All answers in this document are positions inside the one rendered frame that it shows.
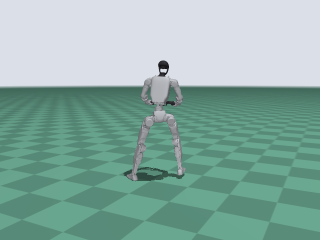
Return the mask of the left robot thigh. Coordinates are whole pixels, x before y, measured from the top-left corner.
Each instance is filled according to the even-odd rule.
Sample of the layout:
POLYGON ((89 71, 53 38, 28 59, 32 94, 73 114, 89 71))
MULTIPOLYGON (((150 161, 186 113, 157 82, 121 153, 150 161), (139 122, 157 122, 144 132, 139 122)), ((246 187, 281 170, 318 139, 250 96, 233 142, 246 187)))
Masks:
POLYGON ((142 122, 141 128, 139 130, 137 145, 141 145, 140 153, 145 152, 146 145, 145 140, 149 134, 151 126, 154 124, 154 115, 146 116, 142 122))

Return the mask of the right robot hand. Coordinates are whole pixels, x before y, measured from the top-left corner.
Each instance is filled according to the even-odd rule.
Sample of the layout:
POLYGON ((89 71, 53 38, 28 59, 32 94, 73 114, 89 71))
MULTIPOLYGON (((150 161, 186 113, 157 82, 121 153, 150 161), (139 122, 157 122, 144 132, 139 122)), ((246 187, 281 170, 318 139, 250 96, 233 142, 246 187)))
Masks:
POLYGON ((173 105, 175 105, 176 103, 175 103, 174 101, 167 101, 167 102, 166 102, 166 106, 167 106, 167 104, 171 104, 171 105, 173 106, 173 105))

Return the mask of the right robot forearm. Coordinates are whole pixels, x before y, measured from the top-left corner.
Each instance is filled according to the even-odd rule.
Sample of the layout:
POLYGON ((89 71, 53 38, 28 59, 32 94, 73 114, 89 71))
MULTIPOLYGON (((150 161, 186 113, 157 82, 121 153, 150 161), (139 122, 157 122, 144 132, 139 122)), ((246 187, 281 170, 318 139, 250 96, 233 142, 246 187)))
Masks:
POLYGON ((173 105, 173 106, 177 107, 177 106, 181 105, 182 101, 183 101, 183 99, 181 101, 174 101, 175 105, 173 105))

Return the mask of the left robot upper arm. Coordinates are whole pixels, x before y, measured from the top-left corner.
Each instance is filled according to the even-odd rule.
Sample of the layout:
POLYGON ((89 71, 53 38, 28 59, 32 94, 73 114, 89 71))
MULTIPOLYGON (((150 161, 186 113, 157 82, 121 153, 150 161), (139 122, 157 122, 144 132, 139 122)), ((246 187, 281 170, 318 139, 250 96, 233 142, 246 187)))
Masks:
POLYGON ((148 98, 147 92, 148 92, 148 90, 150 88, 151 80, 152 80, 152 77, 147 78, 144 81, 144 85, 143 85, 142 92, 141 92, 141 95, 140 95, 140 97, 143 98, 144 100, 148 98))

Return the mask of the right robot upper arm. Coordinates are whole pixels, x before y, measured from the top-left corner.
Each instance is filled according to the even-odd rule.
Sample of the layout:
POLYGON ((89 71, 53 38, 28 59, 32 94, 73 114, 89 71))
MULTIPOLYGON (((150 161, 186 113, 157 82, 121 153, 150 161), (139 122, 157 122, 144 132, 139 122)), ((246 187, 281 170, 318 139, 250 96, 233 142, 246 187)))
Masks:
POLYGON ((181 89, 179 86, 179 83, 176 79, 170 79, 170 85, 173 87, 175 93, 176 93, 176 97, 175 99, 179 102, 183 99, 182 93, 181 93, 181 89))

